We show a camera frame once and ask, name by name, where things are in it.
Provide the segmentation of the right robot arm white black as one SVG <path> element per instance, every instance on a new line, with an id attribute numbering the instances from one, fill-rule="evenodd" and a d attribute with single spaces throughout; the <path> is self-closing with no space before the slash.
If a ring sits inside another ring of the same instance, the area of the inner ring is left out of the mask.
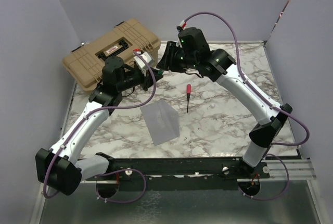
<path id="1" fill-rule="evenodd" d="M 269 98 L 248 77 L 242 77 L 236 60 L 225 50 L 210 50 L 203 32 L 195 27 L 178 31 L 179 44 L 168 41 L 157 68 L 163 71 L 185 73 L 195 69 L 203 77 L 231 92 L 255 117 L 257 124 L 249 133 L 250 144 L 239 164 L 239 172 L 250 178 L 258 171 L 268 147 L 284 126 L 289 104 L 281 105 Z"/>

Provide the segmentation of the grey envelope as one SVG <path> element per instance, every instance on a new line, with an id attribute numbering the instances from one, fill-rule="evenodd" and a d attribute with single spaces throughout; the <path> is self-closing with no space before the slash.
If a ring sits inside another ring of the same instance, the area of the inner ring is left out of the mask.
<path id="1" fill-rule="evenodd" d="M 171 141 L 180 136 L 180 119 L 178 112 L 165 100 L 140 108 L 149 134 L 155 146 Z"/>

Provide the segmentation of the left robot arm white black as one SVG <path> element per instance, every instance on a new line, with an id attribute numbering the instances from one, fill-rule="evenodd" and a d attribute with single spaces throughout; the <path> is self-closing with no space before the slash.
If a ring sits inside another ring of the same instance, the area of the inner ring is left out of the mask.
<path id="1" fill-rule="evenodd" d="M 102 68 L 101 80 L 89 96 L 88 102 L 67 133 L 49 149 L 40 149 L 36 156 L 38 181 L 43 184 L 45 198 L 52 188 L 56 193 L 72 194 L 80 182 L 94 176 L 107 180 L 113 177 L 115 167 L 103 154 L 80 160 L 81 151 L 98 127 L 107 120 L 120 103 L 125 90 L 141 86 L 144 90 L 157 87 L 162 78 L 151 67 L 153 58 L 148 52 L 133 51 L 135 64 L 130 67 L 118 56 L 108 57 Z"/>

